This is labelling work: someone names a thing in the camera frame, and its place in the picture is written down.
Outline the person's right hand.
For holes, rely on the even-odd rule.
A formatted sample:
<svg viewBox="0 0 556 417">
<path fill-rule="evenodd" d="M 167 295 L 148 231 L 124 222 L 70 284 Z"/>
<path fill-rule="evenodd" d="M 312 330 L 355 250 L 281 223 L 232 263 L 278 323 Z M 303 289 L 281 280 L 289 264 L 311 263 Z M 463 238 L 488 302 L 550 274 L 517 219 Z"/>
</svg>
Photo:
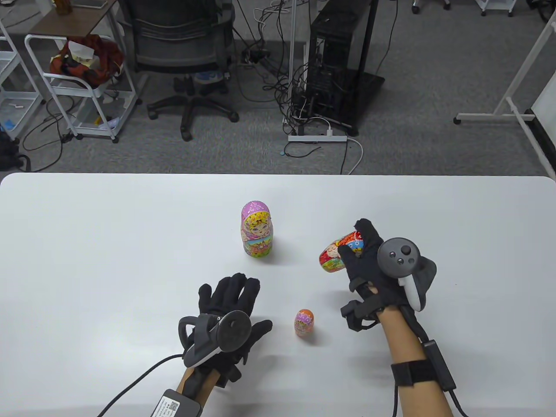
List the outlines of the person's right hand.
<svg viewBox="0 0 556 417">
<path fill-rule="evenodd" d="M 363 250 L 354 252 L 348 245 L 339 247 L 353 300 L 341 308 L 342 317 L 354 331 L 367 330 L 378 323 L 378 314 L 388 307 L 399 308 L 410 329 L 421 341 L 427 341 L 416 312 L 427 302 L 427 292 L 437 274 L 437 265 L 423 256 L 417 245 L 406 238 L 383 240 L 371 221 L 362 218 L 355 230 L 363 239 Z"/>
</svg>

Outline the person's left hand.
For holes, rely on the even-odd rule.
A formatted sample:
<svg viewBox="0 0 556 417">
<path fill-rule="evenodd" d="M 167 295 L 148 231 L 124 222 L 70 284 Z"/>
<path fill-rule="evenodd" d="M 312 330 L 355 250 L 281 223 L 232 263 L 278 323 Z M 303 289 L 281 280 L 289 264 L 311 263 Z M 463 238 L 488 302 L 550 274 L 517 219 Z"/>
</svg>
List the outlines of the person's left hand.
<svg viewBox="0 0 556 417">
<path fill-rule="evenodd" d="M 253 346 L 272 331 L 273 322 L 252 323 L 260 280 L 243 273 L 221 279 L 216 288 L 199 288 L 199 314 L 179 320 L 179 341 L 189 376 L 181 393 L 193 398 L 207 383 L 225 388 L 242 377 L 238 364 L 246 364 Z"/>
</svg>

